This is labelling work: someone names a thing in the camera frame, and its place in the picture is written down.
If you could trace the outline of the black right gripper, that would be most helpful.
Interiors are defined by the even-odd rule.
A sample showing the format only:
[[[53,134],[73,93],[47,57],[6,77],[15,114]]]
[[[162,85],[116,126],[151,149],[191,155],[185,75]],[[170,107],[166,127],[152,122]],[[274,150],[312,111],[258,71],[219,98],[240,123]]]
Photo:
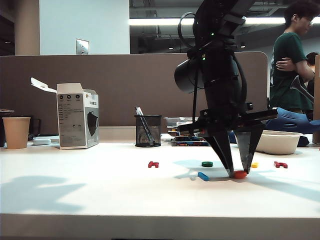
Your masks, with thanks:
[[[200,134],[219,157],[229,177],[234,176],[234,165],[228,131],[233,131],[239,148],[243,170],[250,173],[253,157],[265,128],[263,121],[277,118],[274,109],[253,113],[251,102],[219,103],[208,99],[207,103],[217,104],[200,111],[197,120],[178,126],[181,135]]]

